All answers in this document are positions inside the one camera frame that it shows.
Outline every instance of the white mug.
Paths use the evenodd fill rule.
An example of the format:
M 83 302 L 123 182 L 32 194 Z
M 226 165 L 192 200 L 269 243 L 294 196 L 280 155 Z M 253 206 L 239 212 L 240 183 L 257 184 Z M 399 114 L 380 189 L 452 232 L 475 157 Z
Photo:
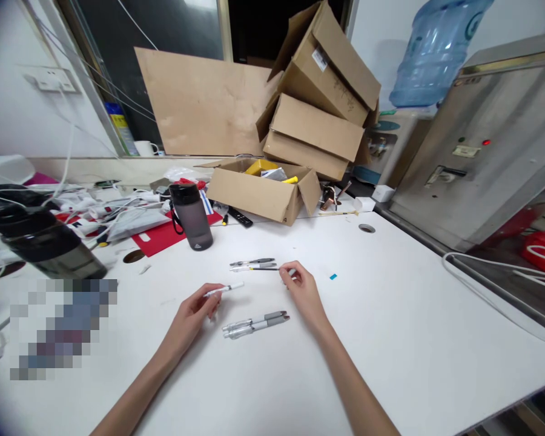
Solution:
M 159 147 L 149 141 L 134 141 L 134 144 L 140 156 L 150 157 L 159 151 Z

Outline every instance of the hand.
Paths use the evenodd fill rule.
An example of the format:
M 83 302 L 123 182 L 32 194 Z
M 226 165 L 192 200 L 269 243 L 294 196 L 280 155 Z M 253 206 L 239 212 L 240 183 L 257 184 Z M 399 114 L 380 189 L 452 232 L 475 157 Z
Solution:
M 194 294 L 182 301 L 156 353 L 164 363 L 173 365 L 174 368 L 176 367 L 183 354 L 196 338 L 196 335 L 198 335 L 204 318 L 207 316 L 212 319 L 212 316 L 220 305 L 222 299 L 221 292 L 217 292 L 209 298 L 206 298 L 204 295 L 223 287 L 224 285 L 219 283 L 205 283 Z
M 295 280 L 289 276 L 288 270 L 291 268 L 296 269 L 296 272 L 292 275 Z M 296 260 L 282 265 L 279 273 L 289 289 L 299 313 L 301 313 L 313 334 L 321 333 L 323 328 L 330 324 L 319 297 L 315 278 Z

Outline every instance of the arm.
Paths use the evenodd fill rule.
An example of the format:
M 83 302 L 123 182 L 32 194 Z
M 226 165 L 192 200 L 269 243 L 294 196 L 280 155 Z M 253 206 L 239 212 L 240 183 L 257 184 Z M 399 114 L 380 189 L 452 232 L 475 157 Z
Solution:
M 206 283 L 182 302 L 150 362 L 93 430 L 91 436 L 128 436 L 133 433 L 151 400 L 196 338 L 204 318 L 208 316 L 211 319 L 218 308 L 221 292 L 208 299 L 204 295 L 223 286 Z
M 295 280 L 287 272 L 291 268 L 297 270 L 293 275 Z M 399 435 L 333 330 L 323 309 L 315 278 L 299 262 L 281 266 L 280 276 L 325 356 L 353 433 L 357 436 Z

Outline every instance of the red folder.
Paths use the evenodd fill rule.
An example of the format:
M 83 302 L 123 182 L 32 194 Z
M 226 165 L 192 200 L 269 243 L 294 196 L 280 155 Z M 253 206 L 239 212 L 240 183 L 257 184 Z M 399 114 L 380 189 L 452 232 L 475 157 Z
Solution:
M 166 216 L 171 218 L 171 214 L 169 212 L 166 213 Z M 218 215 L 216 212 L 214 212 L 212 215 L 206 215 L 206 218 L 208 218 L 209 225 L 222 220 L 222 216 Z M 154 227 L 153 229 L 141 232 L 140 234 L 134 235 L 132 238 L 139 246 L 141 251 L 143 251 L 147 257 L 151 257 L 154 254 L 157 254 L 160 251 L 174 245 L 175 243 L 186 239 L 186 234 L 184 233 L 183 235 L 178 235 L 174 230 L 173 224 L 168 222 L 166 224 L 161 224 L 160 226 Z

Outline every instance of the blue water jug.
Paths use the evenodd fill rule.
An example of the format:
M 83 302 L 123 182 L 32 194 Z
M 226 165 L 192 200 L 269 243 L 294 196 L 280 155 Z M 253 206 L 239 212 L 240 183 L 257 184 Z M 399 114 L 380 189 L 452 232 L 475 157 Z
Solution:
M 420 8 L 389 95 L 394 106 L 430 106 L 446 96 L 493 1 L 429 0 Z

